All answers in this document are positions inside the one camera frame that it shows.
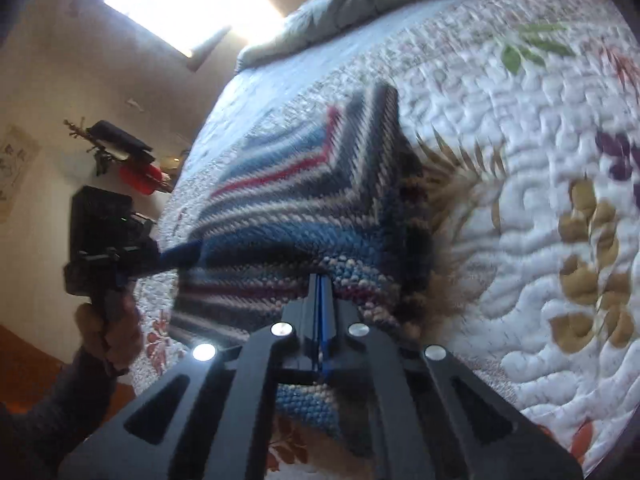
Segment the person's left forearm sleeve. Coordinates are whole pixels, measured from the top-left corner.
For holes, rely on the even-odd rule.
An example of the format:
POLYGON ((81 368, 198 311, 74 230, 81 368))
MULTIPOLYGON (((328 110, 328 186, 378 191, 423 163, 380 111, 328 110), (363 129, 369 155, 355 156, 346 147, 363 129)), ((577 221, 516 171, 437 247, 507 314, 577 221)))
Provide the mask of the person's left forearm sleeve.
POLYGON ((79 349, 49 393, 28 412, 1 409, 1 477, 55 479, 64 458, 104 419, 117 379, 79 349))

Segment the person's left hand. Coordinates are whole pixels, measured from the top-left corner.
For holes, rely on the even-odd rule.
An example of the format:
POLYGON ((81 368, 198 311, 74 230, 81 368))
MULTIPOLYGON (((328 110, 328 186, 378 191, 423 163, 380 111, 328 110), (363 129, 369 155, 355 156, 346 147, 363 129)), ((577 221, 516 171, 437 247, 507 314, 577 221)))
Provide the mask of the person's left hand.
POLYGON ((143 347, 140 312, 129 290, 109 292, 105 304, 115 309, 113 321, 100 315, 94 304, 81 304, 75 312, 82 346, 110 372, 126 373, 143 347))

